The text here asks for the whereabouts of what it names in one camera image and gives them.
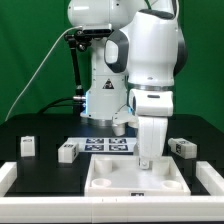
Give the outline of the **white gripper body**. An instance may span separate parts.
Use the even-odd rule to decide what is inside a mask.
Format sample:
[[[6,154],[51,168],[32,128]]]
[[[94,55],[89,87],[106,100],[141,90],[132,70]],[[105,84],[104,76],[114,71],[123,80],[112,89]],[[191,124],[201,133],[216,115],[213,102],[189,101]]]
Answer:
[[[114,124],[128,124],[138,129],[139,157],[148,160],[160,158],[167,133],[168,118],[173,115],[171,91],[144,91],[131,89],[129,107],[132,113],[121,111],[114,114]]]

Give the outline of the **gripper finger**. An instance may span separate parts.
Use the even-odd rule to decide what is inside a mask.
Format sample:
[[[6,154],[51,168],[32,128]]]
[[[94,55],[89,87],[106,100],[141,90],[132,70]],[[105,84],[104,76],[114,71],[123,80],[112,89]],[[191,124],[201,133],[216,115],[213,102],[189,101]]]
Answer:
[[[151,167],[150,161],[146,158],[139,158],[139,167],[143,170],[147,170]]]
[[[125,125],[124,124],[119,124],[113,125],[113,132],[116,136],[123,136],[125,134]]]

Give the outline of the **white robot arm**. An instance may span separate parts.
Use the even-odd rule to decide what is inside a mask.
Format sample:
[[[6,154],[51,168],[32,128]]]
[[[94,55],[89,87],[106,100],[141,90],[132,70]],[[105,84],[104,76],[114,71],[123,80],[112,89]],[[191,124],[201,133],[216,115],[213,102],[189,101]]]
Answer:
[[[179,0],[70,0],[76,48],[92,50],[83,120],[137,129],[139,166],[162,156],[174,76],[186,62]]]

